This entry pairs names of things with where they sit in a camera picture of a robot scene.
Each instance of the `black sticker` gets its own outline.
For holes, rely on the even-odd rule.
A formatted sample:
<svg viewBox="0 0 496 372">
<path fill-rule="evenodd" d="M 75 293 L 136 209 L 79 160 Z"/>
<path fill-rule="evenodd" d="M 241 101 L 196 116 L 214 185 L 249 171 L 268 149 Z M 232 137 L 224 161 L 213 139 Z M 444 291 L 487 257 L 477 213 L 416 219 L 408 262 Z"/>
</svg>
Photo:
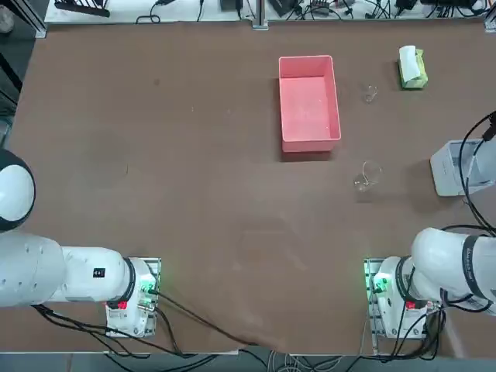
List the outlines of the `black sticker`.
<svg viewBox="0 0 496 372">
<path fill-rule="evenodd" d="M 105 268 L 96 267 L 93 269 L 93 277 L 105 277 Z"/>
</svg>

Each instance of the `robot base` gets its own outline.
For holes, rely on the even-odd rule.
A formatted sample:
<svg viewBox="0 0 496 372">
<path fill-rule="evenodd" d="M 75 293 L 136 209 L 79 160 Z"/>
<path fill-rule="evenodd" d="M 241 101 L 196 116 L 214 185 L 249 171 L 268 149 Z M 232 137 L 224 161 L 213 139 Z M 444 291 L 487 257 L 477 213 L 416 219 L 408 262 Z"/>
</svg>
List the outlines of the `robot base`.
<svg viewBox="0 0 496 372">
<path fill-rule="evenodd" d="M 126 303 L 117 308 L 105 305 L 107 326 L 129 333 L 135 337 L 153 336 L 157 324 L 155 306 L 158 298 L 150 289 L 158 291 L 160 283 L 160 258 L 130 257 L 136 272 L 133 294 Z M 126 337 L 120 333 L 107 332 L 108 336 Z"/>
<path fill-rule="evenodd" d="M 382 258 L 369 258 L 363 261 L 363 268 L 365 273 L 365 285 L 367 288 L 367 299 L 368 299 L 368 315 L 369 315 L 369 325 L 370 325 L 370 333 L 372 336 L 372 350 L 374 355 L 381 354 L 379 350 L 379 337 L 387 337 L 394 338 L 398 336 L 398 325 L 401 318 L 401 312 L 403 311 L 403 299 L 396 292 L 395 296 L 392 296 L 391 307 L 388 303 L 388 297 L 385 296 L 387 292 L 383 292 L 381 294 L 375 293 L 375 279 L 376 276 L 382 269 L 382 263 L 385 259 Z M 396 265 L 392 265 L 393 271 L 390 272 L 392 278 L 394 278 L 394 270 Z M 401 326 L 400 337 L 405 336 L 405 333 L 408 331 L 410 326 L 413 324 L 415 320 L 422 314 L 416 309 L 415 314 L 411 310 L 406 311 L 403 317 L 403 323 Z M 409 339 L 423 339 L 425 335 L 422 334 L 422 329 L 424 326 L 423 321 L 419 322 L 415 329 L 417 332 L 412 330 L 408 334 Z"/>
<path fill-rule="evenodd" d="M 403 299 L 398 290 L 398 283 L 396 282 L 396 267 L 400 261 L 400 257 L 388 257 L 381 264 L 379 272 L 374 277 L 374 290 L 377 297 L 377 304 L 381 311 L 381 318 L 384 324 L 386 337 L 397 338 L 398 333 L 401 339 L 405 336 L 408 339 L 421 339 L 423 338 L 422 331 L 424 329 L 425 318 L 418 322 L 415 327 L 407 335 L 407 331 L 415 323 L 415 321 L 427 312 L 427 306 L 418 308 L 415 302 L 408 302 Z M 409 280 L 410 270 L 403 270 L 402 276 L 408 273 Z M 401 314 L 405 309 L 403 321 L 401 322 Z"/>
</svg>

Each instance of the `tissue box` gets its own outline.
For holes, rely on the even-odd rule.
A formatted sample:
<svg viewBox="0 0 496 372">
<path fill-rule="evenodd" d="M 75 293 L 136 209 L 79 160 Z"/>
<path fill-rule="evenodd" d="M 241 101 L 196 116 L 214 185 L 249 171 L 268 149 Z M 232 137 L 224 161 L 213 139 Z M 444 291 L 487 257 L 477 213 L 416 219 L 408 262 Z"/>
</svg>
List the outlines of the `tissue box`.
<svg viewBox="0 0 496 372">
<path fill-rule="evenodd" d="M 400 48 L 398 66 L 400 71 L 401 87 L 403 89 L 422 89 L 427 84 L 427 73 L 425 72 L 424 51 L 415 46 L 403 46 Z"/>
</svg>

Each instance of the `floor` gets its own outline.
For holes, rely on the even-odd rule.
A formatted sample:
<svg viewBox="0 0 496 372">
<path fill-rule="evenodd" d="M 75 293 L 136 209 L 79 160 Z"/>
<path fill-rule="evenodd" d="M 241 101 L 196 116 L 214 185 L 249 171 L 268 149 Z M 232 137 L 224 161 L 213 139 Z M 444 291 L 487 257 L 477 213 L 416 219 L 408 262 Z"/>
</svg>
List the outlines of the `floor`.
<svg viewBox="0 0 496 372">
<path fill-rule="evenodd" d="M 48 0 L 36 0 L 32 2 L 38 12 L 44 16 Z M 8 36 L 0 37 L 0 51 L 2 51 L 17 74 L 23 79 L 28 67 L 29 58 L 34 46 L 33 31 L 19 19 L 16 20 L 14 31 Z M 18 94 L 3 73 L 0 73 L 0 88 L 17 99 Z M 10 105 L 0 99 L 0 118 Z M 267 361 L 268 350 L 264 348 L 251 348 L 253 352 Z M 164 354 L 153 355 L 148 360 L 128 360 L 120 359 L 122 364 L 127 366 L 132 372 L 156 371 L 164 368 L 177 367 L 184 364 L 175 356 Z M 317 363 L 322 358 L 310 358 L 310 361 Z M 336 372 L 344 372 L 354 360 L 353 356 L 344 358 L 335 369 Z M 282 365 L 284 358 L 279 357 L 278 367 Z M 0 354 L 0 370 L 2 372 L 23 372 L 26 370 L 43 370 L 50 372 L 117 372 L 122 369 L 106 357 L 100 354 Z M 260 361 L 254 359 L 249 354 L 242 353 L 239 356 L 221 356 L 210 364 L 198 368 L 198 370 L 221 371 L 264 371 L 265 366 Z M 376 361 L 361 360 L 357 363 L 354 372 L 368 371 L 396 371 L 401 372 L 462 372 L 465 370 L 490 371 L 496 370 L 496 360 L 448 360 L 437 358 L 432 362 L 422 360 L 398 361 L 387 364 Z M 285 372 L 297 372 L 287 369 Z"/>
<path fill-rule="evenodd" d="M 259 355 L 263 360 L 267 361 L 268 351 L 262 348 L 251 348 L 253 352 Z M 129 358 L 121 358 L 119 361 L 124 364 L 132 372 L 153 371 L 159 372 L 164 368 L 172 368 L 185 364 L 175 356 L 168 355 L 153 355 L 148 360 L 128 360 Z M 322 358 L 309 358 L 312 363 L 317 363 Z M 339 366 L 335 369 L 336 372 L 344 372 L 346 368 L 353 362 L 354 357 L 348 356 L 344 358 Z M 282 372 L 298 372 L 282 367 L 284 357 L 279 356 L 279 363 L 276 370 Z M 43 370 L 50 372 L 119 372 L 122 369 L 106 357 L 98 354 L 29 354 L 29 355 L 0 355 L 0 369 L 2 372 L 23 372 L 26 370 Z M 496 367 L 496 361 L 493 360 L 448 360 L 437 358 L 432 362 L 423 360 L 410 361 L 395 361 L 382 364 L 377 361 L 361 360 L 353 367 L 353 372 L 463 372 L 465 370 L 475 370 L 480 372 L 489 372 Z M 263 372 L 266 369 L 258 360 L 255 360 L 251 355 L 242 353 L 239 356 L 220 356 L 211 363 L 200 367 L 198 371 L 213 372 L 213 371 L 228 371 L 236 370 L 239 372 Z"/>
</svg>

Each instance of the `white device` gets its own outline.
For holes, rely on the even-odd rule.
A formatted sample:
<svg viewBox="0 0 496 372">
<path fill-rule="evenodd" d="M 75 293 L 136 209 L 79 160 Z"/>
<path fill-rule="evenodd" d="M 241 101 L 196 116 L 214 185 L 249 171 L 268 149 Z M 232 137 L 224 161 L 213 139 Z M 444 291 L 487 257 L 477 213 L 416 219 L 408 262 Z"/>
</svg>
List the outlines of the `white device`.
<svg viewBox="0 0 496 372">
<path fill-rule="evenodd" d="M 468 139 L 463 146 L 463 176 L 470 175 L 469 194 L 492 186 L 496 180 L 496 140 L 484 143 L 473 157 L 481 139 Z M 439 196 L 465 195 L 460 182 L 460 146 L 462 141 L 449 141 L 431 156 L 432 176 Z"/>
<path fill-rule="evenodd" d="M 0 150 L 0 307 L 105 302 L 107 326 L 136 337 L 155 332 L 160 259 L 122 258 L 101 247 L 60 246 L 19 231 L 36 187 L 26 163 Z M 111 332 L 110 336 L 123 336 Z"/>
<path fill-rule="evenodd" d="M 446 300 L 465 298 L 457 304 L 496 315 L 495 267 L 495 238 L 422 230 L 415 237 L 411 257 L 388 257 L 374 277 L 386 336 L 396 338 L 400 332 L 403 337 L 415 320 Z M 398 331 L 405 302 L 403 326 Z M 421 337 L 424 323 L 425 318 L 408 338 Z"/>
</svg>

